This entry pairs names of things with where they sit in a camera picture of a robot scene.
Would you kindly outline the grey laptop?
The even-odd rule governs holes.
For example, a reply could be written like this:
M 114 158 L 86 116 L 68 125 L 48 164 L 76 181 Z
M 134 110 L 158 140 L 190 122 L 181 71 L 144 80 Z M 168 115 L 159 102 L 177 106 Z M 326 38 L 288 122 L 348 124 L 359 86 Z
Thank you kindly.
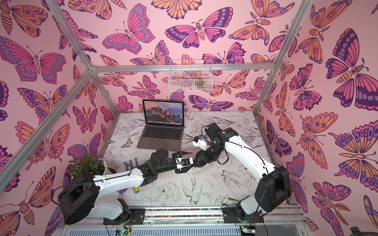
M 145 126 L 137 144 L 139 149 L 179 151 L 184 132 L 184 102 L 143 100 Z

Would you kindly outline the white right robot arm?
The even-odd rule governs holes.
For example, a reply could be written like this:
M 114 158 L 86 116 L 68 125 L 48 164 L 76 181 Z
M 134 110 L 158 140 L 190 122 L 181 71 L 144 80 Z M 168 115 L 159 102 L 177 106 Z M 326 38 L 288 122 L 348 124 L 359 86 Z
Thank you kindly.
M 201 150 L 195 156 L 195 167 L 203 167 L 218 160 L 223 152 L 236 157 L 253 175 L 258 186 L 253 196 L 236 204 L 240 221 L 256 221 L 262 218 L 261 211 L 272 212 L 292 195 L 288 170 L 266 161 L 232 128 L 221 130 L 216 123 L 205 128 L 207 138 L 198 135 L 193 145 Z

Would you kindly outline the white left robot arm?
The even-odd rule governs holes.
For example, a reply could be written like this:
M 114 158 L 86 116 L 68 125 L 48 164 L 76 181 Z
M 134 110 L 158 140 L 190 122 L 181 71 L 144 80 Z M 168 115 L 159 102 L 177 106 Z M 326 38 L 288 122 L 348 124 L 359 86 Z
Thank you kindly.
M 160 173 L 186 173 L 194 166 L 191 153 L 180 151 L 168 156 L 166 149 L 158 149 L 144 164 L 129 171 L 111 175 L 92 175 L 84 172 L 68 184 L 59 196 L 64 223 L 72 225 L 85 218 L 102 218 L 104 225 L 129 223 L 132 212 L 123 198 L 107 200 L 105 196 L 123 189 L 149 185 Z

